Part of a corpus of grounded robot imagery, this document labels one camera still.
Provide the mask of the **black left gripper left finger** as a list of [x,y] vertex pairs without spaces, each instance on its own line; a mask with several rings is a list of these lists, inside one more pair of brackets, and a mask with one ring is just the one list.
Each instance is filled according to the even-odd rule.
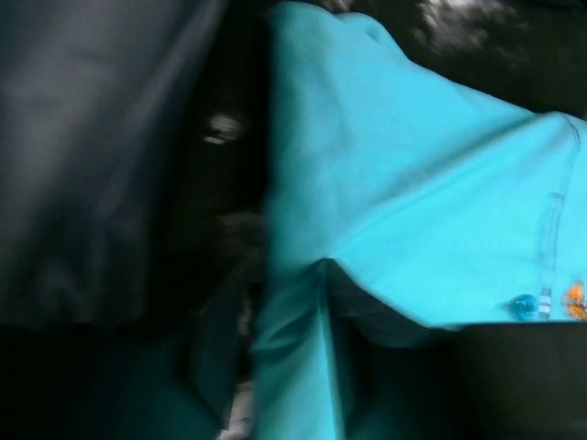
[[222,285],[176,323],[1,329],[4,439],[215,439],[238,382],[247,294]]

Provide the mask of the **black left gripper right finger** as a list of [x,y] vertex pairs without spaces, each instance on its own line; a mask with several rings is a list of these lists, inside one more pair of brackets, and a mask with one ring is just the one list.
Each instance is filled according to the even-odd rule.
[[586,327],[429,329],[325,263],[349,439],[583,439]]

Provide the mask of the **turquoise shorts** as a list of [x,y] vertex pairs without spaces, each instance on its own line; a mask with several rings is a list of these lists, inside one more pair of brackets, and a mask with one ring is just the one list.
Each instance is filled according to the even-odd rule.
[[410,60],[375,19],[284,2],[271,29],[257,439],[349,439],[334,260],[429,329],[586,327],[586,124]]

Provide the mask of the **pink hard-shell suitcase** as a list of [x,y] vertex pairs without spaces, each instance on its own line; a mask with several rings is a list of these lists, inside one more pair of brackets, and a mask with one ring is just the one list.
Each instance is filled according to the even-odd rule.
[[1,323],[181,314],[262,255],[266,1],[1,4]]

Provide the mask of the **black white tie-dye shirt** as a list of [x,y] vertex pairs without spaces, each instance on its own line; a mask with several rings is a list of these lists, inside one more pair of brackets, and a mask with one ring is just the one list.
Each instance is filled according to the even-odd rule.
[[529,110],[586,117],[583,1],[323,1],[379,21],[406,56]]

